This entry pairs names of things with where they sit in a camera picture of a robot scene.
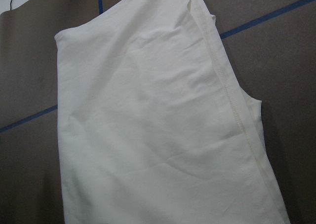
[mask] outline blue line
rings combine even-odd
[[[297,1],[295,3],[292,3],[292,4],[288,5],[288,6],[285,6],[283,8],[280,8],[280,9],[276,10],[276,11],[268,13],[268,14],[260,17],[260,18],[257,18],[257,19],[254,19],[254,20],[248,22],[248,23],[245,23],[245,24],[243,24],[243,25],[241,25],[239,27],[236,27],[236,28],[231,29],[231,30],[229,30],[227,32],[224,32],[224,33],[220,34],[220,37],[221,37],[221,39],[225,39],[225,38],[230,37],[230,36],[232,36],[232,35],[234,35],[236,33],[239,33],[241,31],[244,31],[244,30],[248,29],[248,28],[256,26],[256,25],[258,25],[258,24],[260,24],[262,22],[268,21],[269,19],[278,17],[281,14],[284,14],[284,13],[287,13],[289,11],[292,11],[292,10],[298,8],[298,7],[306,5],[306,4],[308,4],[310,2],[313,2],[313,1],[315,1],[315,0],[299,0],[299,1]]]
[[[98,0],[99,2],[99,15],[103,13],[103,4],[102,4],[102,0]]]
[[[38,113],[36,113],[36,114],[33,114],[33,115],[31,115],[31,116],[29,116],[29,117],[26,117],[26,118],[24,118],[24,119],[22,119],[22,120],[19,120],[18,122],[15,122],[15,123],[13,123],[13,124],[7,125],[6,127],[3,127],[3,128],[0,129],[0,133],[3,133],[4,131],[7,131],[7,130],[9,130],[9,129],[12,129],[12,128],[14,128],[14,127],[16,127],[16,126],[19,126],[19,125],[21,125],[21,124],[24,124],[24,123],[26,123],[26,122],[29,122],[29,121],[32,120],[32,119],[38,118],[38,117],[40,117],[40,116],[42,116],[42,115],[44,115],[44,114],[47,114],[47,113],[50,113],[50,112],[56,110],[56,109],[57,109],[57,105],[54,105],[53,107],[47,108],[47,109],[45,109],[45,110],[43,110],[43,111],[41,111],[41,112],[38,112]]]

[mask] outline white pants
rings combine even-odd
[[[203,0],[122,0],[55,39],[67,224],[289,223]]]

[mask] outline blue tape strip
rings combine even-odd
[[[15,122],[13,124],[7,125],[6,127],[3,127],[3,128],[0,129],[0,133],[3,133],[4,131],[12,129],[12,128],[16,127],[16,126],[19,126],[21,124],[29,122],[32,119],[38,118],[38,117],[40,117],[40,116],[42,116],[44,114],[50,113],[50,112],[55,111],[55,110],[57,110],[57,105],[54,105],[53,107],[47,108],[47,109],[45,109],[45,110],[43,110],[41,112],[33,114],[33,115],[31,115],[29,117],[26,117],[26,118],[24,118],[22,120],[19,120],[18,122]]]
[[[99,2],[99,15],[103,13],[103,4],[102,4],[102,0],[98,0]]]
[[[287,12],[289,12],[291,10],[294,10],[294,9],[296,9],[298,7],[306,5],[306,4],[308,4],[310,2],[313,2],[313,1],[315,1],[315,0],[300,0],[300,1],[297,1],[297,2],[292,3],[292,4],[290,4],[290,5],[286,6],[286,7],[280,8],[280,9],[278,9],[276,11],[273,11],[271,13],[268,13],[268,14],[260,17],[260,18],[257,18],[255,20],[252,20],[252,21],[248,22],[248,23],[245,23],[245,24],[243,24],[243,25],[241,25],[239,27],[236,27],[236,28],[231,29],[231,30],[229,30],[227,32],[224,32],[224,33],[220,34],[220,37],[221,37],[221,39],[225,39],[225,38],[230,37],[230,36],[232,36],[232,35],[234,35],[236,33],[239,33],[241,31],[244,31],[244,30],[248,29],[248,28],[256,26],[256,25],[258,25],[258,24],[260,24],[262,22],[268,21],[269,19],[278,17],[281,14],[287,13]]]

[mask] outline brown floor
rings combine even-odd
[[[103,0],[108,9],[120,0]],[[299,0],[204,0],[220,33]],[[0,223],[61,224],[54,35],[98,0],[30,0],[0,16]],[[292,224],[316,224],[316,1],[223,40],[242,88],[263,101],[268,157]]]

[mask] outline table surface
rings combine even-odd
[[[263,101],[291,222],[316,224],[316,0],[204,1],[241,87]],[[64,222],[54,35],[98,14],[98,0],[29,0],[0,15],[0,223]]]

